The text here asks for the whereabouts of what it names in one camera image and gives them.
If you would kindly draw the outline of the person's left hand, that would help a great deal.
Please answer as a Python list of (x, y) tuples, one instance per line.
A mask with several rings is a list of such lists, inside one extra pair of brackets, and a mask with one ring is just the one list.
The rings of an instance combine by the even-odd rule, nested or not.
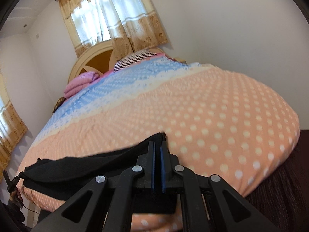
[(21, 194), (17, 188), (15, 188), (14, 191), (10, 194), (10, 200), (17, 205), (20, 209), (23, 208), (23, 198), (21, 197)]

